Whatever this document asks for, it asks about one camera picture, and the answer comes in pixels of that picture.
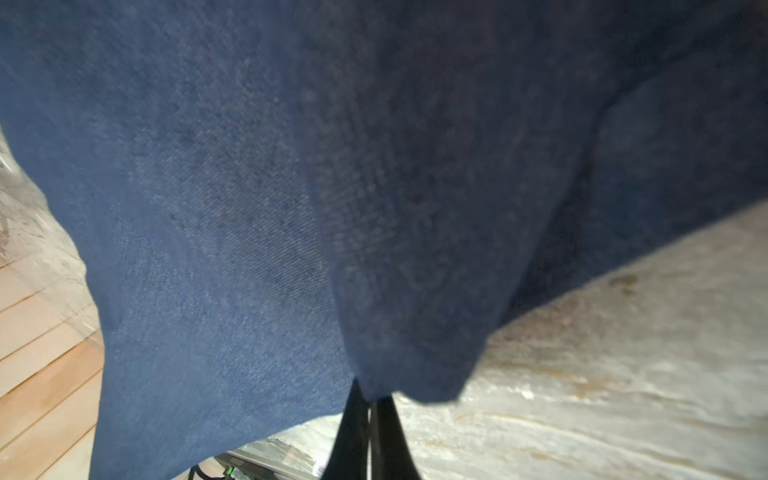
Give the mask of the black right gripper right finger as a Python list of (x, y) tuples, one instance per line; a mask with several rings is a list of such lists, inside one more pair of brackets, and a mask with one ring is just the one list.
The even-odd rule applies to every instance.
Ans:
[(381, 399), (370, 414), (373, 480), (420, 480), (392, 397)]

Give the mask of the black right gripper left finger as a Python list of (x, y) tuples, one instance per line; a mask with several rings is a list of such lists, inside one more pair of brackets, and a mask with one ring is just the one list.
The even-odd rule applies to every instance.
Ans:
[(354, 380), (322, 480), (366, 480), (369, 403)]

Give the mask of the dark blue denim jeans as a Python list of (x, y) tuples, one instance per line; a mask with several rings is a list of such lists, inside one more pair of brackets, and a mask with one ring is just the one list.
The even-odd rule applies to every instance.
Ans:
[(86, 266), (94, 479), (401, 392), (767, 194), (763, 1), (5, 1), (1, 126)]

